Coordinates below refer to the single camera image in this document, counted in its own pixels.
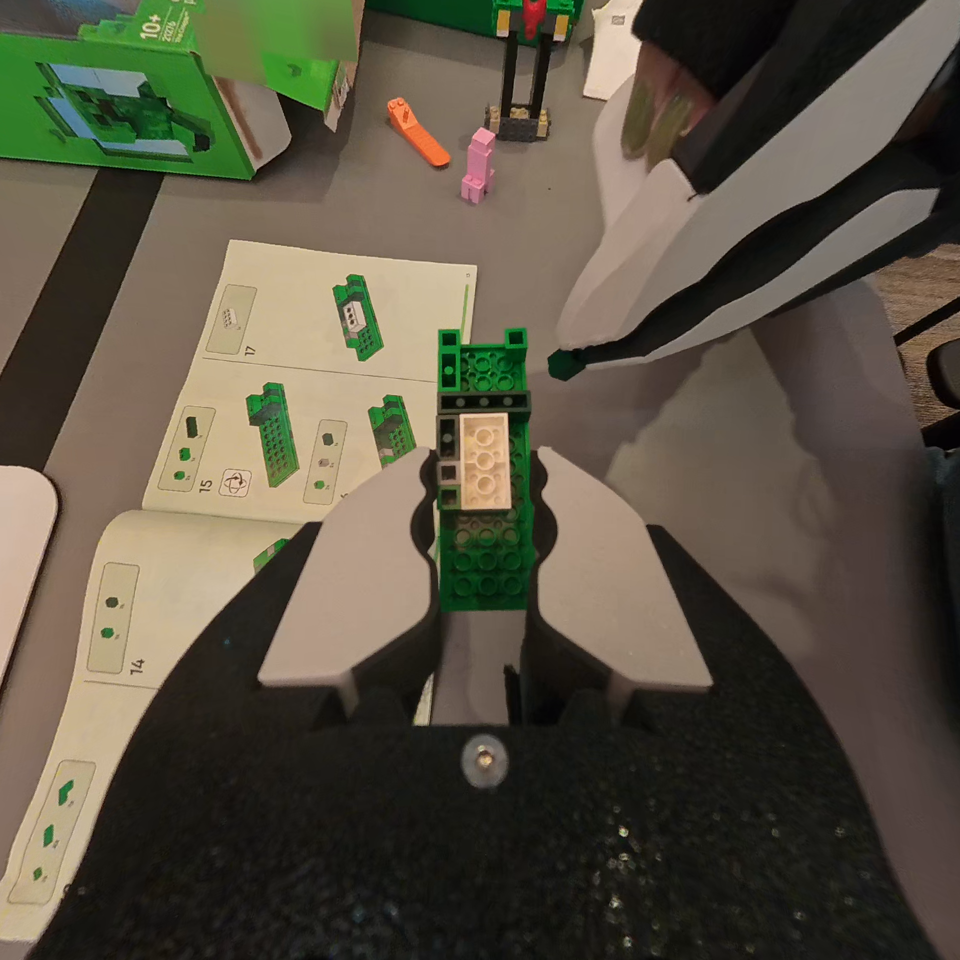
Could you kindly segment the light grey cloth mat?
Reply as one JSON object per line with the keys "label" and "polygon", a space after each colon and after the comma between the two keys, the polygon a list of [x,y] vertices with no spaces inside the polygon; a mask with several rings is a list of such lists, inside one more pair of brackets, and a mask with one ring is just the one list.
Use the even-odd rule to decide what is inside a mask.
{"label": "light grey cloth mat", "polygon": [[678,353],[611,476],[772,640],[846,748],[910,905],[958,958],[958,614],[933,455],[858,279]]}

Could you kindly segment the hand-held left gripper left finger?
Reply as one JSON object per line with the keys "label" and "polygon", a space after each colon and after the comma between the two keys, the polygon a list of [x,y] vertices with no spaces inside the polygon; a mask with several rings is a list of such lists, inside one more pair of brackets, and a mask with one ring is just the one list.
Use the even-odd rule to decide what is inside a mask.
{"label": "hand-held left gripper left finger", "polygon": [[324,518],[259,668],[264,687],[328,688],[345,712],[390,690],[417,710],[442,651],[436,466],[417,447]]}

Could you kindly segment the green printed toy box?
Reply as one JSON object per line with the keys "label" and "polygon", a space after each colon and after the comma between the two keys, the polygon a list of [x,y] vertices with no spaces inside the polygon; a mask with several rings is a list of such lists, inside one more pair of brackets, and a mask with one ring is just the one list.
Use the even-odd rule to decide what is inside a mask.
{"label": "green printed toy box", "polygon": [[364,2],[3,1],[2,158],[251,180],[335,131]]}

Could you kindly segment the grey desk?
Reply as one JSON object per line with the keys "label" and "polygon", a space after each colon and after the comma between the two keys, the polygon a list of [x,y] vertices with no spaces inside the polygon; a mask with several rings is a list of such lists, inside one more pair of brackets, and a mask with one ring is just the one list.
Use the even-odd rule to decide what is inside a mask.
{"label": "grey desk", "polygon": [[[290,148],[251,182],[4,161],[2,307],[26,397],[27,438],[2,426],[2,464],[56,487],[59,513],[2,693],[2,866],[52,745],[71,680],[92,557],[138,509],[232,239],[478,267],[474,330],[532,334],[546,369],[554,326],[603,233],[592,151],[602,103],[582,97],[585,12],[556,52],[545,144],[496,149],[496,185],[459,197],[463,152],[498,93],[494,40],[369,12],[336,132],[284,102]],[[432,168],[391,127],[402,97],[449,152]]]}

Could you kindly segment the green brick assembly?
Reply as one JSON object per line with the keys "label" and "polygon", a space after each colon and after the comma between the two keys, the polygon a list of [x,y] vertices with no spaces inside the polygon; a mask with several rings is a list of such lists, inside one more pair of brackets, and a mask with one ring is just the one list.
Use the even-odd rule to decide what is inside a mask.
{"label": "green brick assembly", "polygon": [[527,330],[499,343],[438,332],[437,562],[447,613],[526,607],[536,559]]}

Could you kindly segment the black chair wheel base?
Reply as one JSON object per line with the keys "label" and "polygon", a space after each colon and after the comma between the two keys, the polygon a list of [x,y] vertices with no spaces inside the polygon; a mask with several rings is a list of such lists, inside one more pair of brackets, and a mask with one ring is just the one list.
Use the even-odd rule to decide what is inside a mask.
{"label": "black chair wheel base", "polygon": [[[929,448],[958,450],[959,428],[959,296],[894,331],[897,357],[907,381],[921,436]],[[947,333],[936,338],[920,360],[910,342],[929,337],[943,324]]]}

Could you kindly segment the white paper slip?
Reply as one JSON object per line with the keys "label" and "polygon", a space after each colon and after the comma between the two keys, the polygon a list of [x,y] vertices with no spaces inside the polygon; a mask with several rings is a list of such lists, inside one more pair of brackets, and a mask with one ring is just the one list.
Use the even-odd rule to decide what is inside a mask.
{"label": "white paper slip", "polygon": [[641,42],[633,24],[642,1],[607,1],[592,13],[592,44],[582,96],[608,101],[636,70]]}

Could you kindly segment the black and green brick model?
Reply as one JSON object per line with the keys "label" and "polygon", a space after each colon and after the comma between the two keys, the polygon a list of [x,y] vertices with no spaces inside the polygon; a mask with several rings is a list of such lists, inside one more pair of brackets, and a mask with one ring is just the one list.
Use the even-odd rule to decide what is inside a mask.
{"label": "black and green brick model", "polygon": [[[570,39],[582,6],[582,2],[574,1],[492,3],[494,36],[505,44],[499,100],[488,104],[485,113],[485,126],[496,139],[534,143],[549,138],[551,116],[545,95],[551,55],[554,48]],[[534,48],[531,90],[525,102],[514,99],[522,44]]]}

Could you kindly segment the orange brick separator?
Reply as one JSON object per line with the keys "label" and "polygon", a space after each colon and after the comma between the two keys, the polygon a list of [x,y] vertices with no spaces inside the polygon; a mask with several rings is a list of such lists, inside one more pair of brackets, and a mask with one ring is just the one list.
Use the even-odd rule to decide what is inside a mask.
{"label": "orange brick separator", "polygon": [[420,123],[410,104],[402,97],[387,103],[390,126],[434,169],[450,165],[450,153]]}

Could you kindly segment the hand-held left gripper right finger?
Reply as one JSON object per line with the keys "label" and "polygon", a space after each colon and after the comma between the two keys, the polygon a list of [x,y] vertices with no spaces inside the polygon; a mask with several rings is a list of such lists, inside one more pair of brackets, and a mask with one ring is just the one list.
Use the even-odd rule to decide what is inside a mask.
{"label": "hand-held left gripper right finger", "polygon": [[609,712],[642,691],[707,694],[714,677],[640,515],[546,446],[531,496],[525,711],[562,712],[588,690]]}

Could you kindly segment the plain green box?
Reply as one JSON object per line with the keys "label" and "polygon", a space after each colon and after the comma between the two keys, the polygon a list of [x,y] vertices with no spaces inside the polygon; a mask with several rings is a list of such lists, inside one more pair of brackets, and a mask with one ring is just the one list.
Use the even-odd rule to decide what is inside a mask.
{"label": "plain green box", "polygon": [[[557,15],[555,42],[566,42],[578,23],[583,1],[549,1],[547,16]],[[410,18],[489,38],[507,36],[507,14],[523,13],[522,1],[366,1],[367,10]]]}

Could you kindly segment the white tray edge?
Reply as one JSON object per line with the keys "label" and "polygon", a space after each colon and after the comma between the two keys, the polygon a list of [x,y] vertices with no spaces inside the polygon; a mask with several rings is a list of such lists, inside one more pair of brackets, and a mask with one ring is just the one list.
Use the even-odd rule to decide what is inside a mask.
{"label": "white tray edge", "polygon": [[25,466],[1,466],[1,678],[40,574],[59,498],[52,482]]}

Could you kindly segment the person's right hand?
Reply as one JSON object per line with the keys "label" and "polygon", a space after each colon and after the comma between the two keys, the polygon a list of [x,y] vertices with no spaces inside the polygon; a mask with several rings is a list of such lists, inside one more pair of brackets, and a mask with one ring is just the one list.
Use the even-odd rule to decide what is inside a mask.
{"label": "person's right hand", "polygon": [[623,159],[643,161],[652,170],[714,103],[714,96],[683,70],[670,75],[637,71],[620,133]]}

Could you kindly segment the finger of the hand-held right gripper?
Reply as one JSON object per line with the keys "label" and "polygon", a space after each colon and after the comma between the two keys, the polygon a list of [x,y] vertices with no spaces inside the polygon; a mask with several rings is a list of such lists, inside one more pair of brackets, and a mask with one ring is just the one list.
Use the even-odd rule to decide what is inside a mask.
{"label": "finger of the hand-held right gripper", "polygon": [[581,367],[640,363],[776,316],[958,229],[957,189],[846,189],[774,219],[629,335],[583,347]]}
{"label": "finger of the hand-held right gripper", "polygon": [[[958,15],[938,15],[938,75],[895,140],[931,162],[938,174],[935,189],[958,190],[958,28]],[[675,161],[681,139],[652,170],[643,160],[625,160],[620,134],[632,85],[630,78],[618,88],[594,126],[592,148],[604,231],[558,319],[558,344],[565,351],[582,351],[629,335],[657,306],[701,280],[740,241],[776,218],[828,197],[752,197],[730,184],[700,195]],[[921,257],[957,235],[958,228],[940,242],[897,259],[892,257],[893,246],[888,246],[878,269],[850,282],[899,259]],[[656,354],[678,354],[713,340],[696,334],[689,348]]]}

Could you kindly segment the pink brick pig figure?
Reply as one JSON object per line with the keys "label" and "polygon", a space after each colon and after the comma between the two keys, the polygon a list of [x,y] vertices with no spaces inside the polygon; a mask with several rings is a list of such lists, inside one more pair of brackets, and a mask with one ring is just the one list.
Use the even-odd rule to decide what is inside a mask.
{"label": "pink brick pig figure", "polygon": [[461,180],[460,196],[480,204],[492,191],[496,178],[493,166],[496,135],[481,126],[474,133],[466,152],[466,169]]}

